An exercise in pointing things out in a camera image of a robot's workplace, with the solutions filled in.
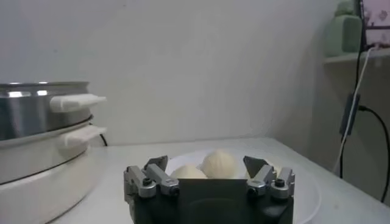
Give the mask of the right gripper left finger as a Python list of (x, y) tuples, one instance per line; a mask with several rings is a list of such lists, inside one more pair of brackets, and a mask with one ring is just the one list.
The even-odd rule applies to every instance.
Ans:
[(151, 158), (141, 169), (128, 166), (124, 171), (124, 199), (130, 203), (135, 197), (153, 198), (159, 191), (169, 197), (180, 194), (179, 180), (171, 178), (165, 170), (168, 156)]

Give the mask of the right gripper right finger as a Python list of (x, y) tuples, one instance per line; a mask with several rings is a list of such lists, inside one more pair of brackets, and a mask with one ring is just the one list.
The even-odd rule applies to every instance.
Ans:
[(287, 200), (294, 196), (295, 173), (291, 168), (282, 167), (278, 172), (264, 159), (249, 156), (245, 156), (243, 162), (249, 175), (249, 197), (257, 198), (270, 194), (275, 200)]

